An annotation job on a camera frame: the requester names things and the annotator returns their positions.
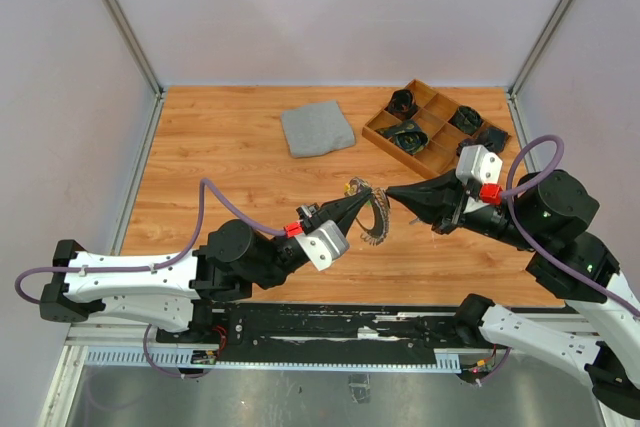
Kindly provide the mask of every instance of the metal floor panel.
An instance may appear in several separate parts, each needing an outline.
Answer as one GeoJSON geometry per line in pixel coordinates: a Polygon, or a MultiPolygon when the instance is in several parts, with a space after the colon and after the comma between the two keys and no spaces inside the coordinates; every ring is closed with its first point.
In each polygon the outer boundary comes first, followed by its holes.
{"type": "Polygon", "coordinates": [[[585,387],[520,355],[482,388],[449,374],[215,370],[181,381],[147,367],[87,367],[77,392],[68,427],[604,425],[585,387]],[[87,409],[88,379],[101,408],[87,409]]]}

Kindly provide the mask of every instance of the wooden compartment box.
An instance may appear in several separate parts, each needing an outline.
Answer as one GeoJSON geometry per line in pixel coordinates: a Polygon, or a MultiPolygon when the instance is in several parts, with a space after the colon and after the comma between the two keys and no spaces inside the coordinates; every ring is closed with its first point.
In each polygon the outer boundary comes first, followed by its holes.
{"type": "Polygon", "coordinates": [[[431,179],[454,169],[458,163],[456,149],[464,139],[475,139],[480,132],[492,126],[484,120],[482,126],[469,136],[449,123],[461,105],[455,100],[419,80],[412,80],[405,87],[413,93],[418,112],[412,117],[429,137],[427,146],[415,155],[406,153],[376,130],[398,125],[402,121],[386,110],[387,103],[362,128],[362,136],[386,153],[402,162],[425,179],[431,179]]]}

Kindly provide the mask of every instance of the black base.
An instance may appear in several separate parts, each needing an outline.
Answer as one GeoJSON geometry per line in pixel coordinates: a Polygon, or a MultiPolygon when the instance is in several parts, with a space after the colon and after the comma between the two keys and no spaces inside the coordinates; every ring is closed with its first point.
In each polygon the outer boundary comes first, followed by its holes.
{"type": "MultiPolygon", "coordinates": [[[[454,328],[454,307],[254,302],[216,303],[213,307],[218,312],[211,313],[209,327],[180,334],[158,330],[156,341],[216,344],[219,335],[212,328],[220,325],[229,333],[221,360],[357,365],[432,364],[436,348],[493,347],[482,338],[461,340],[454,328]],[[389,320],[377,319],[382,315],[389,316],[389,320]],[[358,332],[366,328],[372,333],[377,332],[379,337],[397,340],[358,340],[358,332]]],[[[548,313],[568,310],[514,311],[548,313]]]]}

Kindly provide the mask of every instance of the gray folded cloth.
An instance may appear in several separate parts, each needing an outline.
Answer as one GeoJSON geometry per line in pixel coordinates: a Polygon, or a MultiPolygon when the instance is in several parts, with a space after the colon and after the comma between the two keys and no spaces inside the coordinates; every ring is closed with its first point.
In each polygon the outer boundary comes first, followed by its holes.
{"type": "Polygon", "coordinates": [[[292,157],[315,157],[356,143],[353,129],[335,100],[287,110],[280,120],[292,157]]]}

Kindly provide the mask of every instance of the wooden floor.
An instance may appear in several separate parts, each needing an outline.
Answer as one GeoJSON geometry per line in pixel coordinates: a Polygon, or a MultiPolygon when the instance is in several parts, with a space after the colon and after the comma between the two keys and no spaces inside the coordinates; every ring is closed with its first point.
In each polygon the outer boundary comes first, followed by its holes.
{"type": "MultiPolygon", "coordinates": [[[[363,124],[388,101],[381,87],[174,87],[170,89],[133,210],[123,254],[180,250],[196,220],[198,181],[209,177],[242,211],[272,227],[296,220],[296,207],[340,198],[353,176],[386,187],[421,180],[361,137],[363,124]],[[356,133],[356,145],[331,154],[293,159],[280,113],[335,99],[356,133]]],[[[501,89],[442,89],[510,131],[501,89]]],[[[502,154],[503,183],[515,138],[502,154]]],[[[232,218],[207,196],[207,233],[232,218]]],[[[506,305],[559,305],[524,271],[531,254],[458,230],[434,235],[409,225],[412,215],[392,202],[391,233],[373,247],[349,232],[350,251],[330,269],[305,266],[281,287],[254,288],[254,300],[458,304],[468,293],[506,305]]]]}

